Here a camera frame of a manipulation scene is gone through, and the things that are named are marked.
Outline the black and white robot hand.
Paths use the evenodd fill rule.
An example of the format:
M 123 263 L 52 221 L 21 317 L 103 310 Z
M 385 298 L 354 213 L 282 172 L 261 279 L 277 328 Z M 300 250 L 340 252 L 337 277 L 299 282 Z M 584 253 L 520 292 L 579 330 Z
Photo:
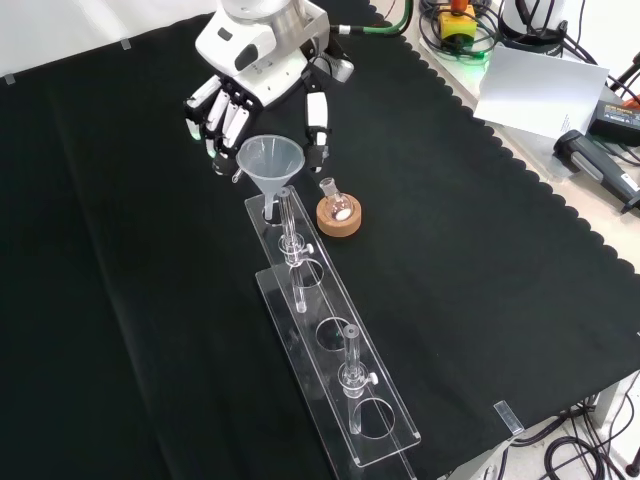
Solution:
M 190 135 L 204 143 L 214 172 L 230 176 L 260 113 L 298 87 L 306 92 L 307 165 L 320 171 L 329 156 L 326 95 L 312 65 L 329 46 L 325 10 L 311 1 L 222 3 L 197 37 L 212 76 L 184 102 Z

